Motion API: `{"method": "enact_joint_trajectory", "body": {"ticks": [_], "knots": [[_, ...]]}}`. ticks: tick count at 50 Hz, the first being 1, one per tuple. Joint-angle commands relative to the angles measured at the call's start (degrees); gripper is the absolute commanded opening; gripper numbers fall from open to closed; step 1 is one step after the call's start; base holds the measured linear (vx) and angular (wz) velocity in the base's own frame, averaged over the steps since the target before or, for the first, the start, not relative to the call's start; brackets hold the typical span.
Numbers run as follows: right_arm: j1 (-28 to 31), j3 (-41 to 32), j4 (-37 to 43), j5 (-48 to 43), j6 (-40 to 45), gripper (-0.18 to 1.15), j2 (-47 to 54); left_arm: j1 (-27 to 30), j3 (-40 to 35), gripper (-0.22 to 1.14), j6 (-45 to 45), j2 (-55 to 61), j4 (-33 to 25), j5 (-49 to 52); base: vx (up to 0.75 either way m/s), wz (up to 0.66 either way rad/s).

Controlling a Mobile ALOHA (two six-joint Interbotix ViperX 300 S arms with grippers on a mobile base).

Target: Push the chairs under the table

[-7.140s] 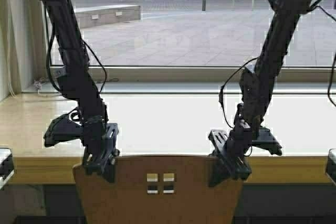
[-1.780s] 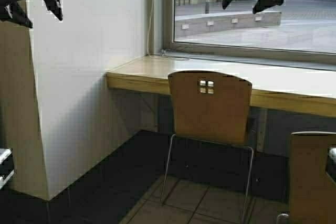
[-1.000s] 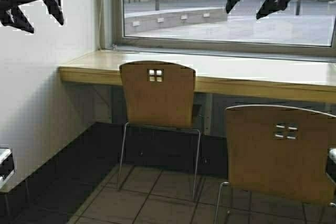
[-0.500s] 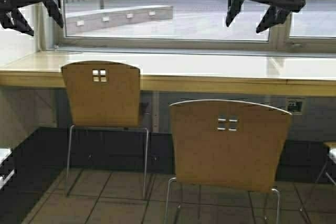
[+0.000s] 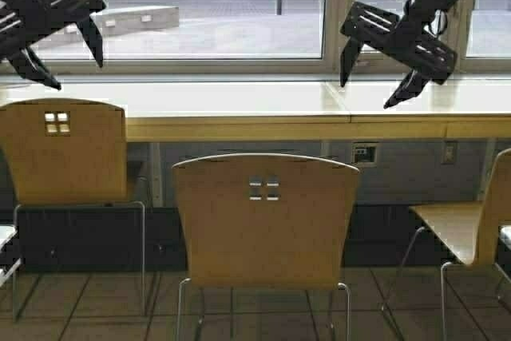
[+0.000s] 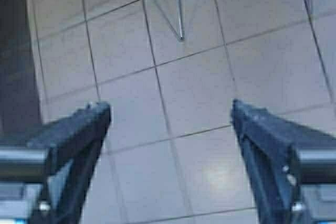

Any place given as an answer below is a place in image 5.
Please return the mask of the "robot base right corner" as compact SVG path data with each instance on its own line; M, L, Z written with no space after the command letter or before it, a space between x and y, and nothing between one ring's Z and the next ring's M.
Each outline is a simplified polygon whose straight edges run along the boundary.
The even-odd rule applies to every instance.
M500 241L507 251L511 250L511 226L505 225L499 231Z

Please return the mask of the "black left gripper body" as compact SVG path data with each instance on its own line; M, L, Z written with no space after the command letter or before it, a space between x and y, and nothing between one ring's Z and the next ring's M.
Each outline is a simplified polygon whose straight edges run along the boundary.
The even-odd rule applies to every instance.
M106 9L105 0L1 0L1 56L11 57Z

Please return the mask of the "robot base left corner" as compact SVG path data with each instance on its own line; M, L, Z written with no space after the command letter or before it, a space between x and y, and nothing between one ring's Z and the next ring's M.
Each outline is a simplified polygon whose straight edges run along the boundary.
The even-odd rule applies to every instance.
M1 286L22 264L17 228L12 224L1 225Z

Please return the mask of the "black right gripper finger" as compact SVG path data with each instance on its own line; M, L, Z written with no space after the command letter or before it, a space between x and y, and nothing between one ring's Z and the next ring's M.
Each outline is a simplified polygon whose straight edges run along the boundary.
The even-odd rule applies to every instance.
M363 44L355 38L349 38L340 55L340 86L344 87L348 81L351 71L363 48Z
M429 81L428 77L423 77L417 70L412 69L386 101L383 108L389 109L403 101L419 96Z

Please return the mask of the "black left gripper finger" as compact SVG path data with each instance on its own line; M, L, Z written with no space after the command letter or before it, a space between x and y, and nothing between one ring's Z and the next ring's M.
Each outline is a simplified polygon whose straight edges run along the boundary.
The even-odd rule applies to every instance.
M61 83L52 75L30 47L22 49L9 57L8 62L20 77L56 90L61 90Z
M89 47L95 62L102 68L104 66L104 56L101 31L91 17L80 21L77 24L77 28L81 32L86 45Z

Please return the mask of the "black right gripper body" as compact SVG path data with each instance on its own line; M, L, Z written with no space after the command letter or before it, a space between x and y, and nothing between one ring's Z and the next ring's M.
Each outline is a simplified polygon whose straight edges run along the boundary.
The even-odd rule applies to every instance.
M354 2L339 32L439 85L454 71L458 54L426 30L438 11L448 13L458 0L407 0L403 15Z

